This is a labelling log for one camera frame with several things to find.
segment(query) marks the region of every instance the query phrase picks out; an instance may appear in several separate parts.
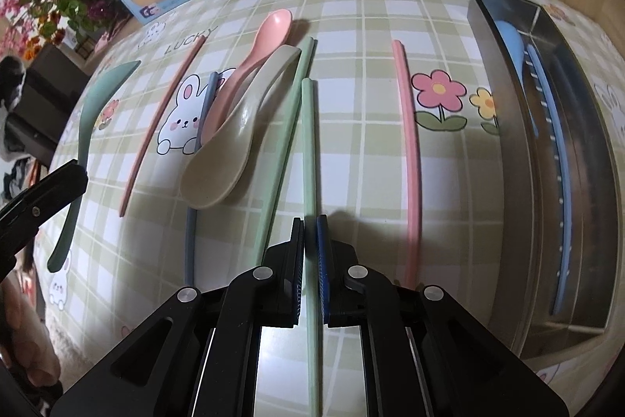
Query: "table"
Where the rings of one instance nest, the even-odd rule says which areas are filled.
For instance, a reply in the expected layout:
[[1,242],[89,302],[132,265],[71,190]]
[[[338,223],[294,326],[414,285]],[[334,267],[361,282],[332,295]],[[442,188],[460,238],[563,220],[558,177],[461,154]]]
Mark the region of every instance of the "table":
[[[556,23],[586,75],[596,84],[611,83],[625,97],[625,84],[614,74],[625,70],[625,63],[603,31],[555,0],[532,1],[553,4],[568,14],[574,25],[564,20]],[[466,89],[460,96],[459,112],[422,107],[419,91],[414,90],[417,111],[431,114],[425,115],[430,122],[419,127],[423,169],[420,279],[442,285],[487,323],[501,252],[501,154],[496,130],[482,126],[488,120],[471,102],[478,88],[482,95],[488,93],[489,84],[466,19],[467,6],[468,0],[193,0],[114,46],[92,82],[117,64],[134,59],[142,64],[114,95],[94,130],[87,169],[89,187],[68,270],[52,275],[45,268],[65,212],[42,228],[36,249],[42,288],[49,288],[52,280],[64,284],[63,309],[55,305],[54,316],[86,357],[99,360],[182,285],[186,205],[178,184],[189,158],[182,148],[158,154],[158,133],[154,135],[126,217],[118,216],[134,155],[173,73],[196,38],[205,35],[207,42],[186,74],[197,74],[201,84],[194,88],[193,94],[197,94],[211,71],[241,62],[265,16],[280,8],[290,9],[294,16],[290,44],[298,44],[306,35],[319,41],[310,76],[316,81],[318,95],[321,209],[329,215],[333,236],[353,244],[361,263],[391,280],[401,280],[404,270],[407,208],[391,40],[404,43],[412,74],[431,76],[442,70]],[[232,194],[222,204],[199,213],[196,283],[202,290],[224,286],[250,267],[264,179],[282,115],[280,109],[271,114],[287,88],[288,84],[277,87],[263,107],[263,128],[255,134],[248,167]],[[81,105],[82,99],[52,168],[76,157]],[[166,114],[175,107],[173,99]],[[622,172],[623,141],[610,121],[610,110],[601,107]],[[433,119],[441,120],[442,115],[456,116],[456,121],[446,124],[454,131],[433,131],[440,128]],[[271,244],[289,238],[293,217],[302,215],[300,134],[298,126]],[[302,300],[300,326],[263,331],[257,415],[302,415],[307,411],[303,304]],[[625,316],[625,310],[617,304],[614,322],[619,316]],[[618,330],[612,327],[593,355],[571,360],[566,369],[561,365],[549,368],[550,373],[558,372],[552,377],[552,387],[570,406],[580,405],[583,397],[588,399],[594,391],[598,381],[584,386],[584,396],[576,393],[581,374],[605,368],[614,354]],[[357,329],[325,330],[324,380],[324,415],[365,415]]]

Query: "pink flower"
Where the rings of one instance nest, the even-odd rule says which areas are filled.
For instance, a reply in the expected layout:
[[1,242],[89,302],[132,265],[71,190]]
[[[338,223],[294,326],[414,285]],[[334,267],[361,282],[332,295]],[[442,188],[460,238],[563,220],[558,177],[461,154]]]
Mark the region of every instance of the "pink flower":
[[412,86],[421,91],[417,94],[417,101],[426,109],[443,107],[449,112],[459,112],[463,107],[460,97],[467,94],[466,87],[453,81],[443,70],[434,70],[431,75],[413,75]]

